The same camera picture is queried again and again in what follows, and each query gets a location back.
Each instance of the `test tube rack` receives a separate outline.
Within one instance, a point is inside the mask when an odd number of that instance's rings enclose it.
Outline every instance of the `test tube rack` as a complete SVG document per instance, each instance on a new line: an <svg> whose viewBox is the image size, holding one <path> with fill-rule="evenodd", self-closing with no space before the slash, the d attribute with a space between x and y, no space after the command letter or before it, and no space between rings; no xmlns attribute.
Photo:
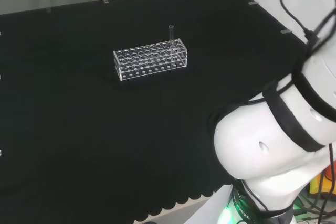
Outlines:
<svg viewBox="0 0 336 224"><path fill-rule="evenodd" d="M187 66L187 49L180 39L114 51L121 81Z"/></svg>

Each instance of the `equipment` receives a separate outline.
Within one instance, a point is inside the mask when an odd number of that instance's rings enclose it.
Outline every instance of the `equipment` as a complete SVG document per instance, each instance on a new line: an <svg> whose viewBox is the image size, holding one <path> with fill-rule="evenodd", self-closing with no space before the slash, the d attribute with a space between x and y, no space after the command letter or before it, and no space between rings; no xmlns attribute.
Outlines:
<svg viewBox="0 0 336 224"><path fill-rule="evenodd" d="M215 151L234 185L228 204L232 223L296 223L294 200L329 164L328 197L335 187L336 23L323 39L318 36L336 9L310 31L280 2L302 27L307 52L291 74L222 115L217 124Z"/></svg>

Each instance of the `green light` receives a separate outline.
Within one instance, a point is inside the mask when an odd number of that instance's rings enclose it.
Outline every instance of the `green light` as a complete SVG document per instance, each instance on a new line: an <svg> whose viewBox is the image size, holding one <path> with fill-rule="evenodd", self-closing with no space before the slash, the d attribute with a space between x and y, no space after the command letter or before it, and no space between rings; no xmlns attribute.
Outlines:
<svg viewBox="0 0 336 224"><path fill-rule="evenodd" d="M220 214L217 224L228 224L230 221L231 221L230 209L224 208L224 210Z"/></svg>

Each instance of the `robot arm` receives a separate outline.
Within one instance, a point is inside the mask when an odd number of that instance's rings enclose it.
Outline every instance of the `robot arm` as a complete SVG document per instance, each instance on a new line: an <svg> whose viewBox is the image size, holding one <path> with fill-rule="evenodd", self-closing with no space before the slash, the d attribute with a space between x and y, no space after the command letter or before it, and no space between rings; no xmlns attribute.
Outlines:
<svg viewBox="0 0 336 224"><path fill-rule="evenodd" d="M336 52L335 36L304 62L302 74L333 111L336 110L336 57L332 52ZM293 78L292 74L286 76L277 89ZM283 92L279 100L289 109L300 129L289 132L276 118L271 103L263 102L241 106L225 116L214 135L220 163L233 177L245 181L263 203L264 206L254 199L263 211L265 206L269 211L289 208L304 186L330 164L328 145L336 141L336 120L313 108L296 85ZM297 137L298 132L306 134L317 147L314 149L308 140ZM241 220L241 215L234 210L235 201L230 205L234 219ZM295 219L287 216L285 222L295 223Z"/></svg>

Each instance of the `table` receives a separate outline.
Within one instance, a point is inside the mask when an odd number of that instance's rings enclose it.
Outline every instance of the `table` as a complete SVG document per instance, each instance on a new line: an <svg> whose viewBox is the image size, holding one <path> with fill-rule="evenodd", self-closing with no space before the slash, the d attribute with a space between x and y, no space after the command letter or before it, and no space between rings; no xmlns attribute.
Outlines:
<svg viewBox="0 0 336 224"><path fill-rule="evenodd" d="M219 107L304 45L253 0L110 0L0 16L0 223L133 223L229 183ZM188 66L120 82L114 50L167 40Z"/></svg>

